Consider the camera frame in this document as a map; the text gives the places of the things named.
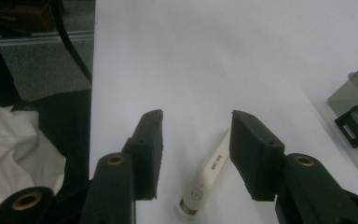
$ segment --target screw hole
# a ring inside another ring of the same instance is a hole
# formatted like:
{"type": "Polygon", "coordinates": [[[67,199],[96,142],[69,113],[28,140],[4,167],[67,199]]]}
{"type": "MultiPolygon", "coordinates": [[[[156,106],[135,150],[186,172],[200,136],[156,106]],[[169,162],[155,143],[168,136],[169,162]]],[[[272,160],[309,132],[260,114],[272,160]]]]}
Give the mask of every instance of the screw hole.
{"type": "Polygon", "coordinates": [[[34,207],[42,200],[42,194],[38,191],[30,192],[21,195],[12,205],[16,211],[22,211],[34,207]]]}
{"type": "Polygon", "coordinates": [[[107,163],[111,164],[111,165],[117,165],[117,164],[121,164],[123,161],[124,161],[124,157],[122,157],[122,156],[113,156],[113,157],[109,158],[107,163]]]}
{"type": "Polygon", "coordinates": [[[313,166],[315,163],[306,157],[295,157],[298,164],[303,166],[313,166]]]}

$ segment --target marker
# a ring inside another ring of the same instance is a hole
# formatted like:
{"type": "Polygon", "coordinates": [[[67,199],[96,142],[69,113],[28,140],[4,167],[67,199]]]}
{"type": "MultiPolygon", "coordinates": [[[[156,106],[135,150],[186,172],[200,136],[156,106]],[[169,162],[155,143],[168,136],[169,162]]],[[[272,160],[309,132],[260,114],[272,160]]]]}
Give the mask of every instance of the marker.
{"type": "Polygon", "coordinates": [[[204,205],[213,183],[229,157],[230,130],[211,157],[203,163],[200,171],[191,181],[187,190],[176,204],[179,214],[193,219],[204,205]]]}

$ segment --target table surface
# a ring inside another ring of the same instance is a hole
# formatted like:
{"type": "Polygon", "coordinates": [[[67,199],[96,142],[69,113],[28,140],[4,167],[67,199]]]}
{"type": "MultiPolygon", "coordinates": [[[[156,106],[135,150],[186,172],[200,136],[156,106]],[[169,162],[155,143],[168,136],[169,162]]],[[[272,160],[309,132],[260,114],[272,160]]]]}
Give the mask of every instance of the table surface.
{"type": "MultiPolygon", "coordinates": [[[[96,2],[90,173],[140,117],[164,111],[158,198],[138,223],[187,223],[174,204],[230,126],[256,115],[286,145],[358,194],[358,169],[327,98],[358,70],[358,1],[96,2]]],[[[231,161],[193,223],[278,223],[252,201],[231,161]]]]}

